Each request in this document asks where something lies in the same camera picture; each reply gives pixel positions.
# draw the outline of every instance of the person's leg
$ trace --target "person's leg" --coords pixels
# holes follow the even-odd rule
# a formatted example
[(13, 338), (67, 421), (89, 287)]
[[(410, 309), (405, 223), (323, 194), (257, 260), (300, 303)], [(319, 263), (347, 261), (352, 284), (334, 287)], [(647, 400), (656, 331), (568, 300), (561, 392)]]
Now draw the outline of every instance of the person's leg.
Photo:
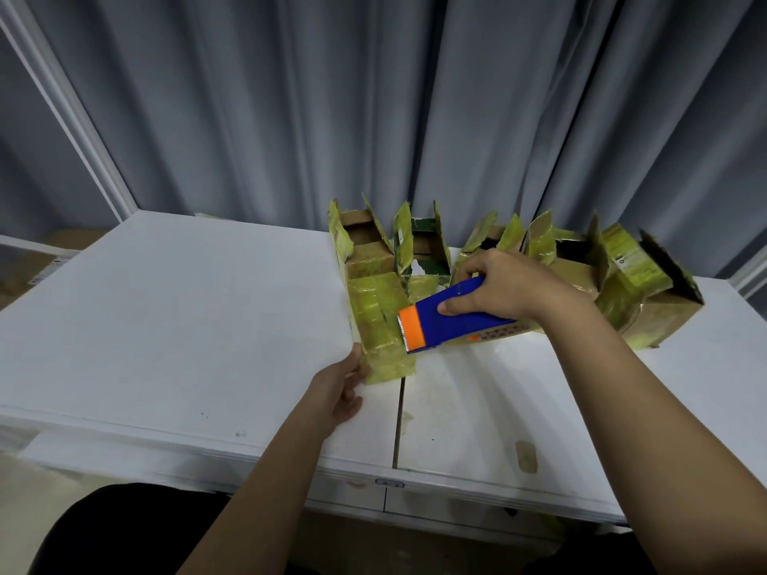
[(100, 488), (56, 521), (29, 573), (175, 573), (227, 502), (156, 484)]

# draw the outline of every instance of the white table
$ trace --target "white table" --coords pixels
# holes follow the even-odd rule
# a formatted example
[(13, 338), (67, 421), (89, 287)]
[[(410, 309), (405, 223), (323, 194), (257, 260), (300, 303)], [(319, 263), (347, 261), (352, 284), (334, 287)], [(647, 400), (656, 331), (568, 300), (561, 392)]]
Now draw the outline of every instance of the white table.
[[(700, 283), (706, 308), (642, 357), (765, 482), (767, 323)], [(324, 232), (138, 212), (0, 312), (0, 424), (40, 432), (22, 456), (54, 468), (233, 491), (348, 351), (347, 310)], [(417, 371), (401, 395), (360, 388), (310, 506), (545, 548), (537, 515), (499, 507), (622, 520), (546, 337), (438, 349)]]

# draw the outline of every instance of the person's right hand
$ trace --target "person's right hand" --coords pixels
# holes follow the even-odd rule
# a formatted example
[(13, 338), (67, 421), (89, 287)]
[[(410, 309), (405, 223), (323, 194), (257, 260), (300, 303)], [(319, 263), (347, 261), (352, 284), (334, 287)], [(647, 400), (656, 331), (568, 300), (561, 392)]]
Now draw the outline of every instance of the person's right hand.
[(456, 270), (457, 282), (471, 278), (474, 272), (484, 274), (485, 282), (471, 294), (440, 303), (437, 310), (447, 316), (482, 312), (505, 319), (537, 320), (552, 303), (579, 293), (546, 266), (519, 252), (481, 250)]

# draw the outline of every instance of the beige floor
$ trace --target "beige floor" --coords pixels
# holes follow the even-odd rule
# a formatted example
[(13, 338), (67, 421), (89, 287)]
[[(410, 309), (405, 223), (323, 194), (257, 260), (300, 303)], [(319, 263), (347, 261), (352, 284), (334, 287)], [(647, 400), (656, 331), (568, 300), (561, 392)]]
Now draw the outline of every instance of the beige floor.
[[(0, 454), (0, 575), (26, 573), (48, 529), (114, 480), (61, 474)], [(305, 512), (291, 559), (323, 575), (519, 573), (528, 551)]]

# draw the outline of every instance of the person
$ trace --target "person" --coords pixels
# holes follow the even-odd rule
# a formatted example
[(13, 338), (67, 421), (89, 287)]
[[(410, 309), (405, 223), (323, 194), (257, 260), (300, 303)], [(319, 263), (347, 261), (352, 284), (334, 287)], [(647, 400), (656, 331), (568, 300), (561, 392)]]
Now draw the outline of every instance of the person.
[[(440, 304), (440, 313), (483, 311), (533, 319), (548, 335), (650, 570), (767, 572), (767, 491), (638, 359), (586, 295), (515, 252), (480, 251), (458, 270), (459, 280), (479, 272), (485, 281), (474, 293)], [(178, 527), (191, 532), (184, 534), (186, 546), (175, 547), (169, 569), (181, 575), (283, 573), (323, 440), (363, 406), (354, 388), (368, 374), (355, 344), (345, 359), (312, 378), (230, 501), (219, 499), (202, 510), (166, 504), (166, 514), (177, 512), (184, 525), (193, 523)], [(133, 500), (124, 510), (143, 512), (135, 510), (141, 504), (145, 502)], [(104, 513), (113, 510), (100, 508)], [(70, 525), (66, 539), (62, 527), (57, 540), (57, 527), (59, 523), (49, 534), (53, 541), (46, 540), (38, 554), (45, 558), (47, 544), (49, 561), (40, 561), (37, 573), (83, 546), (82, 532), (73, 534)], [(168, 525), (160, 520), (158, 528), (165, 532)], [(67, 571), (61, 563), (58, 567), (52, 572)]]

